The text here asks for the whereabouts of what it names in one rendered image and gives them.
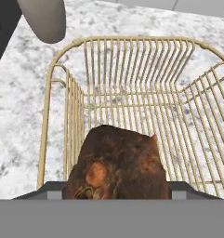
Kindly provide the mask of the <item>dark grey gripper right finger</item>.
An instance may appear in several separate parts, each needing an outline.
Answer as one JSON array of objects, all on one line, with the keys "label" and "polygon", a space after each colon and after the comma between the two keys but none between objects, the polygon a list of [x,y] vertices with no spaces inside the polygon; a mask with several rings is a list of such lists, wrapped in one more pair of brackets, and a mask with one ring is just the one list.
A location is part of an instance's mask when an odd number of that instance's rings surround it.
[{"label": "dark grey gripper right finger", "polygon": [[196,191],[185,181],[168,181],[172,200],[218,200],[218,197],[205,192]]}]

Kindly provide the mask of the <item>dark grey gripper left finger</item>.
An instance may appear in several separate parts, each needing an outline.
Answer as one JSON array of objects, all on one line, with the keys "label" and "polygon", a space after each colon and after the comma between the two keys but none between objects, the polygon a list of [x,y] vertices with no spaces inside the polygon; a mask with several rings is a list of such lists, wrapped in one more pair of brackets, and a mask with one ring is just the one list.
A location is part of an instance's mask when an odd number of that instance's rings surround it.
[{"label": "dark grey gripper left finger", "polygon": [[34,192],[16,197],[16,200],[61,200],[65,181],[48,181],[40,189]]}]

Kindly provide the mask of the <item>brown bread loaf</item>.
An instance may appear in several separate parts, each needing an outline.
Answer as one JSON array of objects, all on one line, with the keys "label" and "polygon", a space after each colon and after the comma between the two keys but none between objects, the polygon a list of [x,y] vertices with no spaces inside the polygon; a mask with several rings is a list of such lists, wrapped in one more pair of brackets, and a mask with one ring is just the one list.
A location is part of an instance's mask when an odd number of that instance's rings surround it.
[{"label": "brown bread loaf", "polygon": [[62,197],[168,200],[170,191],[157,137],[115,126],[92,128]]}]

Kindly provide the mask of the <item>black hob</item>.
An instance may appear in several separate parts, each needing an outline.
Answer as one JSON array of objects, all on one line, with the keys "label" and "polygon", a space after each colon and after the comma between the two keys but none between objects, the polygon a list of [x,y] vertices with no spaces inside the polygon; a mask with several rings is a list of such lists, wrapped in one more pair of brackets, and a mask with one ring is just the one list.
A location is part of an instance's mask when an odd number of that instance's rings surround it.
[{"label": "black hob", "polygon": [[17,0],[0,0],[0,59],[21,17]]}]

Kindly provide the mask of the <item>beige rounded cylinder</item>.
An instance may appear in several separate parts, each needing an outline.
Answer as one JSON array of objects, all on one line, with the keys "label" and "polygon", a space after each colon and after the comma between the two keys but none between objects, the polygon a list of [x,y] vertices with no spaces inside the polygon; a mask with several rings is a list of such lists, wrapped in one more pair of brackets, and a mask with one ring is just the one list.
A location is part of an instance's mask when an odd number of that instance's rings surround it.
[{"label": "beige rounded cylinder", "polygon": [[17,0],[22,15],[44,43],[55,44],[66,34],[64,0]]}]

